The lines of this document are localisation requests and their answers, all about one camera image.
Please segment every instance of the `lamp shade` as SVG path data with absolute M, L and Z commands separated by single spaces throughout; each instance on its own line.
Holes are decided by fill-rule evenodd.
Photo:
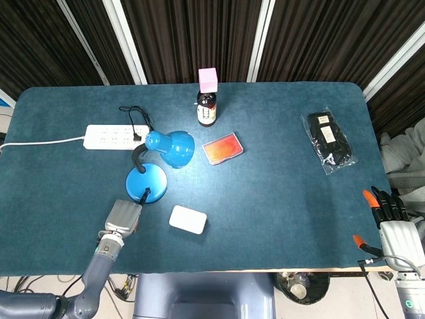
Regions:
M 151 131 L 146 136 L 146 148 L 157 151 L 165 163 L 172 168 L 186 166 L 193 157 L 195 141 L 185 131 L 175 131 L 167 135 Z

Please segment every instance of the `black curtain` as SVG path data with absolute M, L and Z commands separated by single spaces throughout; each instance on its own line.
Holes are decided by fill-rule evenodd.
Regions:
M 246 81 L 261 0 L 123 0 L 148 83 Z
M 379 136 L 403 133 L 425 118 L 425 46 L 369 100 L 369 111 Z
M 102 0 L 66 0 L 110 84 L 134 84 Z
M 257 80 L 364 89 L 424 21 L 423 0 L 276 0 Z
M 1 0 L 0 88 L 103 85 L 55 0 Z

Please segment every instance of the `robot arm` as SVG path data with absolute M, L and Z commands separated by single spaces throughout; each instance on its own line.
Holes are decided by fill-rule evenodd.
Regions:
M 425 254 L 414 223 L 408 221 L 403 202 L 372 187 L 372 194 L 363 195 L 372 209 L 382 243 L 382 250 L 368 246 L 355 235 L 360 249 L 375 255 L 375 259 L 360 261 L 359 264 L 385 260 L 398 273 L 395 281 L 400 303 L 406 319 L 425 318 L 425 278 L 420 268 L 425 265 Z
M 82 276 L 84 290 L 79 295 L 66 298 L 0 290 L 0 319 L 93 318 L 99 308 L 100 293 L 124 245 L 123 239 L 135 231 L 141 205 L 121 200 L 115 202 L 105 222 L 104 235 Z

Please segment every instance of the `pink cube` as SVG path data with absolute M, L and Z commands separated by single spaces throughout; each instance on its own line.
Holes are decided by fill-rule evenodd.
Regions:
M 217 92 L 218 80 L 215 68 L 199 69 L 199 90 L 201 93 Z

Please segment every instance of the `orange box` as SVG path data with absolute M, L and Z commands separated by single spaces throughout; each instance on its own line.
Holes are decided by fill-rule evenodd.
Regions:
M 204 144 L 202 148 L 211 165 L 216 165 L 230 158 L 234 158 L 244 151 L 235 133 Z

